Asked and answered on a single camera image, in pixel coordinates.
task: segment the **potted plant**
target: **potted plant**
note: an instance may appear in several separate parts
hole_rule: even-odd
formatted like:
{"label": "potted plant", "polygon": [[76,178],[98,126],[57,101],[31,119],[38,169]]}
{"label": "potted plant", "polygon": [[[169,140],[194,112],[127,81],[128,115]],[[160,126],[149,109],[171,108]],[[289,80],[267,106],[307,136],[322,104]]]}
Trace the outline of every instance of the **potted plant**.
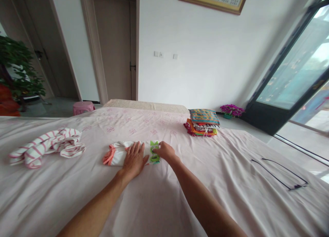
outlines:
{"label": "potted plant", "polygon": [[0,36],[0,83],[11,90],[14,100],[21,101],[22,112],[26,110],[23,97],[46,95],[43,80],[32,67],[32,59],[33,54],[22,41]]}
{"label": "potted plant", "polygon": [[233,104],[227,104],[220,107],[224,113],[224,118],[231,119],[232,117],[241,117],[244,112],[243,108],[239,108]]}

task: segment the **plastic stool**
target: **plastic stool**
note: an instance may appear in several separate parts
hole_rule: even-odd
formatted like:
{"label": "plastic stool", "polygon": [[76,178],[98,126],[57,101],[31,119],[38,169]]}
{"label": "plastic stool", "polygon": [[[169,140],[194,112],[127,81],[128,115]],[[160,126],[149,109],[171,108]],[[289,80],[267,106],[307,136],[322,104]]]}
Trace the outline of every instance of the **plastic stool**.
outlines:
{"label": "plastic stool", "polygon": [[76,102],[73,105],[73,115],[83,114],[85,111],[90,112],[95,110],[92,102]]}

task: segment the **black cable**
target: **black cable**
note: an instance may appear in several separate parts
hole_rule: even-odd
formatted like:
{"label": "black cable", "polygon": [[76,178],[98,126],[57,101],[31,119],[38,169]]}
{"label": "black cable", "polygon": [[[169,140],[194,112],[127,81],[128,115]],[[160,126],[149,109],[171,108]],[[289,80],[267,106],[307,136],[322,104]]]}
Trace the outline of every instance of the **black cable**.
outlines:
{"label": "black cable", "polygon": [[274,162],[278,165],[280,165],[281,167],[285,168],[286,170],[288,170],[289,172],[291,172],[292,174],[294,174],[295,176],[297,176],[298,178],[300,178],[302,181],[304,181],[305,183],[303,185],[299,185],[299,184],[296,184],[294,185],[294,188],[290,188],[288,187],[285,183],[283,183],[282,181],[280,181],[277,177],[275,177],[269,170],[267,170],[262,164],[260,164],[259,162],[255,161],[254,159],[251,159],[251,161],[253,162],[256,162],[258,163],[260,166],[262,166],[270,175],[272,175],[274,178],[276,178],[277,181],[279,181],[281,184],[283,184],[285,187],[287,187],[289,189],[289,191],[291,190],[295,190],[295,189],[298,189],[298,188],[301,188],[301,187],[306,187],[308,185],[308,182],[306,180],[304,180],[303,178],[301,178],[300,176],[298,176],[297,174],[295,174],[293,171],[287,169],[286,167],[282,166],[281,164],[273,161],[273,160],[269,160],[269,159],[265,159],[265,158],[262,158],[262,160],[266,160],[266,161],[270,161],[270,162]]}

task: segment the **bed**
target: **bed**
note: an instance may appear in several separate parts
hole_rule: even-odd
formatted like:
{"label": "bed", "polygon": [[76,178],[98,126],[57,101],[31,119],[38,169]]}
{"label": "bed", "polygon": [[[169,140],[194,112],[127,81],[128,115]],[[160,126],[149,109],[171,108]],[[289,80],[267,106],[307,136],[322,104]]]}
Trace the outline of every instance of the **bed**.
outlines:
{"label": "bed", "polygon": [[189,110],[183,105],[141,102],[132,100],[111,99],[104,104],[104,107],[134,108],[143,110],[155,110],[162,112],[174,112],[179,114],[189,114]]}
{"label": "bed", "polygon": [[[248,236],[325,236],[329,185],[245,131],[222,128],[212,138],[192,137],[189,114],[103,107],[65,119],[0,119],[0,236],[55,236],[120,167],[102,164],[117,141],[164,140]],[[7,154],[50,130],[83,132],[79,157],[44,156],[42,167],[10,166]],[[308,181],[302,183],[272,159]],[[101,236],[206,236],[166,161],[146,166],[124,190]]]}

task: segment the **stack of folded clothes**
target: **stack of folded clothes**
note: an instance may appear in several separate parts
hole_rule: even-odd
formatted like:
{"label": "stack of folded clothes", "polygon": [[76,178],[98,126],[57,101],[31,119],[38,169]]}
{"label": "stack of folded clothes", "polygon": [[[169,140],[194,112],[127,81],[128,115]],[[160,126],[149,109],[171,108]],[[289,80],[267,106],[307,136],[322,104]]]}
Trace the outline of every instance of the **stack of folded clothes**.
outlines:
{"label": "stack of folded clothes", "polygon": [[187,133],[193,137],[217,135],[219,119],[216,111],[211,109],[191,109],[191,118],[184,123]]}

